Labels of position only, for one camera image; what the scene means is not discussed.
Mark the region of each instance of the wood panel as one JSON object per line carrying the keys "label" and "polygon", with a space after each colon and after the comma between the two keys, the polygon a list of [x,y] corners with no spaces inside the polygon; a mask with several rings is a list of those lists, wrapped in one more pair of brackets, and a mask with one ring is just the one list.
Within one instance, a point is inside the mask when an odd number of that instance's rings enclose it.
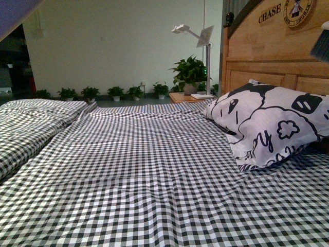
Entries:
{"label": "wood panel", "polygon": [[297,78],[297,75],[286,74],[284,76],[284,80],[281,83],[281,86],[287,89],[296,90]]}
{"label": "wood panel", "polygon": [[[226,78],[226,66],[227,66],[227,61],[226,58],[228,57],[228,45],[229,45],[229,39],[227,38],[228,35],[228,28],[224,29],[224,41],[223,41],[223,62],[222,62],[222,78]],[[230,90],[228,84],[223,83],[226,80],[222,80],[222,95],[225,94],[225,92],[228,92]]]}
{"label": "wood panel", "polygon": [[292,74],[329,78],[329,64],[323,62],[227,62],[227,69],[268,74]]}
{"label": "wood panel", "polygon": [[296,90],[329,95],[329,79],[298,77]]}
{"label": "wood panel", "polygon": [[225,85],[226,91],[229,92],[234,90],[234,88],[231,87],[231,71],[229,69],[226,71],[226,81],[228,82]]}
{"label": "wood panel", "polygon": [[240,26],[241,22],[251,13],[251,11],[262,2],[262,0],[249,0],[249,2],[245,5],[245,7],[241,10],[241,12],[234,19],[234,22],[228,29],[227,37],[230,38],[235,30]]}
{"label": "wood panel", "polygon": [[280,86],[281,83],[284,81],[284,76],[231,71],[230,90],[234,90],[248,83],[249,79],[254,79],[256,81],[260,81],[274,86]]}
{"label": "wood panel", "polygon": [[[300,30],[291,30],[284,22],[285,0],[263,0],[241,23],[230,38],[228,61],[312,59],[309,55],[328,21],[328,1],[318,0],[310,21]],[[281,4],[281,12],[259,23],[262,12]]]}

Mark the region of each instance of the black and white checkered sheet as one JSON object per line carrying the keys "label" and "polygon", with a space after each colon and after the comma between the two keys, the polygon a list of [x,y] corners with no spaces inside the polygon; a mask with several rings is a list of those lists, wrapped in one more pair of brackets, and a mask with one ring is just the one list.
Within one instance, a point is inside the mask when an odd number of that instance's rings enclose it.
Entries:
{"label": "black and white checkered sheet", "polygon": [[85,102],[46,99],[10,101],[0,107],[0,179],[35,155],[72,123]]}
{"label": "black and white checkered sheet", "polygon": [[177,103],[177,104],[147,104],[147,105],[136,105],[131,107],[112,107],[112,108],[100,108],[99,111],[113,112],[113,113],[170,113],[177,111],[201,111],[206,108],[209,100],[195,102],[195,103]]}
{"label": "black and white checkered sheet", "polygon": [[240,173],[198,111],[97,108],[0,187],[1,246],[327,246],[329,157]]}

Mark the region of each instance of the pillow print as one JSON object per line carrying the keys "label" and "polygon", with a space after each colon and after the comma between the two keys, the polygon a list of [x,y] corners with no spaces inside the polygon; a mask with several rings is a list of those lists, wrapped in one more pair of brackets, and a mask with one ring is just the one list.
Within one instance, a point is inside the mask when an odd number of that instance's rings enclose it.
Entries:
{"label": "pillow print", "polygon": [[212,101],[204,116],[227,129],[240,171],[269,166],[329,136],[329,96],[266,84],[247,83]]}

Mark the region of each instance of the wooden nightstand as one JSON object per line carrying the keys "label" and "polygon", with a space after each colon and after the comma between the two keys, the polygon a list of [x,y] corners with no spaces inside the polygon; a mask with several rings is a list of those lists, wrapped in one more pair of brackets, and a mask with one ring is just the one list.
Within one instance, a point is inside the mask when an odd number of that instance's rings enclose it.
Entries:
{"label": "wooden nightstand", "polygon": [[192,96],[185,96],[184,93],[169,93],[170,103],[182,103],[186,102],[200,102],[204,101],[204,99],[196,99]]}

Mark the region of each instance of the wooden headboard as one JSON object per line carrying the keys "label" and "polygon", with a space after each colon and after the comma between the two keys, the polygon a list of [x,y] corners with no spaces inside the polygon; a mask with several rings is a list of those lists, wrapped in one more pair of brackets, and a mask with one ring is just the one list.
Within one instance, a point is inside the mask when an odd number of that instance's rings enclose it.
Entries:
{"label": "wooden headboard", "polygon": [[222,94],[254,79],[314,94],[329,95],[329,64],[309,55],[329,21],[325,0],[250,1],[224,31]]}

